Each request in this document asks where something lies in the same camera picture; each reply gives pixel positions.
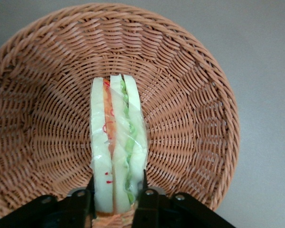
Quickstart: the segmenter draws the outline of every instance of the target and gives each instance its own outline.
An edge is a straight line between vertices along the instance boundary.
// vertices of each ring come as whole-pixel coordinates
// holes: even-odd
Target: red marking
[[[104,124],[104,126],[103,126],[103,131],[104,131],[104,133],[106,133],[106,124]]]
[[[105,84],[107,87],[110,87],[110,83],[104,81],[104,84]]]

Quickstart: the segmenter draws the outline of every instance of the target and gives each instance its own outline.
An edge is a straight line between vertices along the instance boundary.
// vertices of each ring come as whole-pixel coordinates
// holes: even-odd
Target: tomato
[[[113,106],[112,106],[112,97],[110,91],[110,81],[104,79],[103,83],[104,87],[104,117],[105,117],[105,124],[103,126],[103,131],[107,134],[109,139],[109,151],[111,153],[111,157],[114,153],[115,148],[115,133],[116,133],[116,121],[113,113]]]

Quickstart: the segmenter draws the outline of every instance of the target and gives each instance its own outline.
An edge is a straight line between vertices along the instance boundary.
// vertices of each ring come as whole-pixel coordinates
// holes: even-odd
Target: plastic-wrapped sandwich
[[[124,213],[138,195],[148,152],[136,82],[127,75],[94,78],[90,102],[96,211]]]

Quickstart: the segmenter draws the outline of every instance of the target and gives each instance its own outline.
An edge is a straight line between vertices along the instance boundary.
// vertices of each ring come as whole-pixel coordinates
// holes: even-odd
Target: woven basket
[[[150,185],[218,207],[239,149],[237,106],[218,63],[158,14],[87,4],[33,22],[0,49],[1,216],[42,194],[61,199],[88,183],[90,86],[94,77],[119,73],[138,85]],[[95,225],[129,227],[132,215]]]

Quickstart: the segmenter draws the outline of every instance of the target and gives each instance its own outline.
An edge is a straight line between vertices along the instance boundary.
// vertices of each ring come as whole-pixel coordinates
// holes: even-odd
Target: screw
[[[177,196],[175,196],[175,198],[177,199],[177,200],[184,200],[185,199],[185,197],[183,196],[183,195],[177,195]]]
[[[51,197],[46,197],[45,199],[43,199],[41,201],[41,203],[46,204],[46,203],[49,203],[50,201],[52,201],[52,198]]]
[[[148,196],[153,195],[153,193],[154,193],[154,192],[153,192],[151,189],[149,189],[149,190],[146,191],[146,194],[147,194]]]
[[[84,190],[82,190],[82,191],[77,193],[78,197],[81,197],[81,196],[84,196],[84,195],[85,195],[85,191]]]

